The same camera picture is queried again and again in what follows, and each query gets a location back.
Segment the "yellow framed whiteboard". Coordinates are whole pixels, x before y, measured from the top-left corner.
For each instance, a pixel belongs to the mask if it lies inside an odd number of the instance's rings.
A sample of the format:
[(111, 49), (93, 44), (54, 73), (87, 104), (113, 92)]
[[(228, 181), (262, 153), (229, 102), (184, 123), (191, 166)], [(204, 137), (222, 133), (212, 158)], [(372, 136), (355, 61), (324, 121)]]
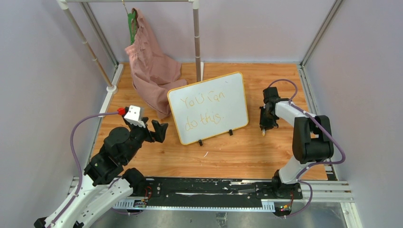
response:
[(249, 123), (240, 72), (171, 89), (167, 98), (182, 145), (229, 133)]

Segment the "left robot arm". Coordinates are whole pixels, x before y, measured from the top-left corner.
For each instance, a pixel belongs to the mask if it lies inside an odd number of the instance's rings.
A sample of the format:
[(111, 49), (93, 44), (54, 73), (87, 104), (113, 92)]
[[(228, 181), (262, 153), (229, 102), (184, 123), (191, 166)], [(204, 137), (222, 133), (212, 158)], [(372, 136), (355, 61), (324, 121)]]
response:
[(136, 168), (126, 171), (124, 166), (135, 157), (144, 142), (163, 143), (168, 123), (152, 120), (153, 130), (147, 126), (143, 109), (131, 105), (100, 116), (119, 115), (125, 127), (116, 127), (104, 139), (99, 153), (85, 168), (79, 168), (78, 184), (63, 203), (49, 216), (38, 218), (36, 228), (89, 228), (120, 200), (131, 195), (141, 197), (134, 205), (141, 213), (153, 196), (146, 177)]

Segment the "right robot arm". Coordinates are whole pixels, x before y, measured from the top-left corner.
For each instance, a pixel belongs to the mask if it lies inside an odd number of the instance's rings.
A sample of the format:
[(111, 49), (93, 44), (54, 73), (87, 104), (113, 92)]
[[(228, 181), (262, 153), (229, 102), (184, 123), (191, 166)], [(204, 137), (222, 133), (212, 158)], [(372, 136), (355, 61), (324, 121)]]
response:
[(333, 143), (323, 132), (331, 133), (330, 120), (325, 115), (314, 115), (300, 109), (288, 98), (281, 98), (276, 87), (263, 90), (263, 102), (259, 119), (262, 132), (278, 128), (279, 119), (293, 127), (293, 155), (271, 180), (272, 194), (281, 199), (296, 189), (297, 182), (311, 165), (333, 156)]

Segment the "pink cloth garment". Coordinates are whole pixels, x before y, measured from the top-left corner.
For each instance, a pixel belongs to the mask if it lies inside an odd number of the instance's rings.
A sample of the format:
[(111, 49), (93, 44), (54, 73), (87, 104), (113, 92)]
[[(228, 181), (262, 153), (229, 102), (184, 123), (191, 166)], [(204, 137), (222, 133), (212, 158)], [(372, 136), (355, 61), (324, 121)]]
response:
[(188, 83), (181, 79), (182, 64), (163, 53), (143, 13), (135, 8), (132, 13), (135, 13), (137, 30), (133, 44), (125, 51), (133, 86), (158, 118), (164, 119), (171, 114), (168, 91)]

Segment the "white clothes rack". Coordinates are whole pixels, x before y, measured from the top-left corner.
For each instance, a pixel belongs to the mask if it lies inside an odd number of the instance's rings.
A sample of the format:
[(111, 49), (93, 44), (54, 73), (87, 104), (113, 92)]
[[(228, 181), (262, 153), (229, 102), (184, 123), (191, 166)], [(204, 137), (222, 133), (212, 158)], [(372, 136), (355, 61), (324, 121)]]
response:
[[(75, 3), (80, 5), (81, 2), (88, 2), (95, 3), (94, 0), (76, 0)], [(195, 46), (195, 64), (196, 64), (196, 79), (197, 82), (203, 80), (203, 71), (204, 71), (204, 63), (201, 60), (201, 46), (200, 46), (200, 24), (199, 24), (199, 8), (200, 2), (198, 0), (188, 0), (188, 3), (192, 5), (192, 14), (193, 14), (193, 27), (194, 27), (194, 46)], [(117, 68), (115, 68), (114, 76), (110, 79), (105, 72), (102, 64), (100, 63), (98, 57), (96, 56), (94, 50), (92, 49), (91, 45), (88, 42), (88, 39), (85, 37), (83, 31), (81, 30), (80, 26), (78, 25), (76, 19), (74, 18), (73, 14), (69, 9), (70, 3), (69, 0), (58, 0), (57, 4), (63, 10), (64, 14), (67, 16), (69, 22), (74, 28), (74, 31), (77, 33), (78, 37), (80, 38), (81, 43), (87, 48), (89, 54), (91, 55), (92, 61), (98, 67), (101, 76), (103, 77), (104, 81), (106, 82), (106, 98), (103, 101), (103, 104), (100, 108), (100, 117), (104, 117), (105, 113), (108, 111), (111, 102), (113, 100), (114, 95), (118, 92), (117, 85), (120, 81), (120, 78), (123, 74), (124, 65), (120, 64)]]

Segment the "green clothes hanger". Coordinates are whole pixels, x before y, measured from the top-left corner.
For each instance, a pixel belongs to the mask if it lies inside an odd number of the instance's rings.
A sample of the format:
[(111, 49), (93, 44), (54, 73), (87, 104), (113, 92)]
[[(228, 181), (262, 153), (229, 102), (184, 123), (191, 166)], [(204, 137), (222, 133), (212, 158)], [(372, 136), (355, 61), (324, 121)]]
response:
[(127, 9), (125, 5), (125, 1), (122, 0), (122, 4), (125, 8), (126, 14), (127, 14), (127, 20), (128, 20), (128, 28), (129, 28), (129, 35), (130, 35), (130, 44), (134, 44), (135, 42), (135, 36), (137, 33), (138, 29), (138, 24), (137, 24), (137, 10), (135, 8), (132, 8), (131, 11)]

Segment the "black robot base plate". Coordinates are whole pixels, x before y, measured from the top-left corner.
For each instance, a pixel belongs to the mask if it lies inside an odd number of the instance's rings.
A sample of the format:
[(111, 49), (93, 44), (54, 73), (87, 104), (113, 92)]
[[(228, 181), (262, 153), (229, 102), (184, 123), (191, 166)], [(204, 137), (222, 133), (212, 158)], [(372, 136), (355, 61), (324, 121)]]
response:
[(303, 198), (300, 184), (275, 188), (269, 180), (146, 178), (142, 190), (117, 199), (111, 209), (134, 213), (142, 210), (272, 212), (288, 215)]

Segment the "aluminium frame post right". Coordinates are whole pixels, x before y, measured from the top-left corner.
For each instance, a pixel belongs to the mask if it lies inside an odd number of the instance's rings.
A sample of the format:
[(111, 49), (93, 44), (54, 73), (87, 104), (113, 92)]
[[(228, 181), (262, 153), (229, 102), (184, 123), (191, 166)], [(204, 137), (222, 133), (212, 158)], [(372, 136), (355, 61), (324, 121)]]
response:
[(316, 48), (320, 44), (323, 36), (325, 35), (326, 31), (328, 30), (329, 26), (331, 25), (332, 21), (336, 17), (338, 11), (342, 7), (344, 0), (334, 0), (333, 4), (328, 11), (325, 19), (321, 23), (318, 31), (316, 32), (312, 42), (310, 43), (304, 57), (300, 61), (298, 68), (298, 74), (303, 86), (304, 95), (307, 101), (307, 106), (310, 112), (314, 114), (318, 114), (318, 107), (317, 102), (314, 94), (314, 87), (312, 86), (311, 80), (308, 76), (307, 65), (312, 58)]

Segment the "aluminium frame post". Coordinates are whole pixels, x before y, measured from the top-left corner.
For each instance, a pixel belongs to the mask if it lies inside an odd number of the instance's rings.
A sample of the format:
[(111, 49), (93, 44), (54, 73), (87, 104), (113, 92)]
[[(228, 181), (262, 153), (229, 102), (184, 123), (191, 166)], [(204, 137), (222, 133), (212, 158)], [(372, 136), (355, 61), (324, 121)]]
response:
[(344, 0), (334, 0), (333, 4), (328, 11), (325, 19), (321, 23), (318, 31), (316, 32), (312, 42), (310, 43), (304, 57), (300, 61), (298, 68), (298, 74), (303, 86), (304, 95), (307, 101), (307, 106), (310, 112), (314, 114), (318, 114), (318, 107), (317, 102), (314, 94), (314, 87), (312, 86), (311, 80), (308, 76), (307, 65), (312, 58), (316, 48), (320, 44), (323, 36), (325, 35), (326, 31), (328, 30), (329, 26), (331, 25), (332, 21), (336, 17), (338, 11), (342, 7)]
[(81, 6), (82, 10), (84, 11), (85, 15), (87, 16), (87, 19), (90, 22), (96, 36), (98, 37), (99, 41), (101, 42), (101, 45), (102, 45), (104, 51), (106, 52), (106, 55), (108, 56), (111, 63), (113, 63), (115, 68), (117, 68), (119, 65), (119, 62), (117, 61), (115, 54), (114, 54), (109, 42), (107, 41), (106, 36), (105, 36), (90, 4), (88, 2), (81, 2), (80, 6)]

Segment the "aluminium frame post left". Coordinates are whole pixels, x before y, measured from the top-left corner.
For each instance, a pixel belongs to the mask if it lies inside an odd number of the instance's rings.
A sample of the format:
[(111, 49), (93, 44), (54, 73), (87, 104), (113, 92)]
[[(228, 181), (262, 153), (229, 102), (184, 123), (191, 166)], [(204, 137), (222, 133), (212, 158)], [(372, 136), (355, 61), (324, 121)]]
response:
[(87, 16), (87, 19), (90, 22), (96, 36), (98, 37), (99, 41), (101, 42), (101, 45), (102, 45), (104, 51), (106, 52), (106, 55), (108, 56), (111, 63), (113, 63), (115, 68), (117, 68), (119, 65), (119, 62), (117, 61), (115, 54), (114, 54), (109, 42), (107, 41), (106, 36), (105, 36), (90, 4), (88, 2), (81, 2), (80, 6), (81, 6), (82, 10), (84, 11), (85, 15)]

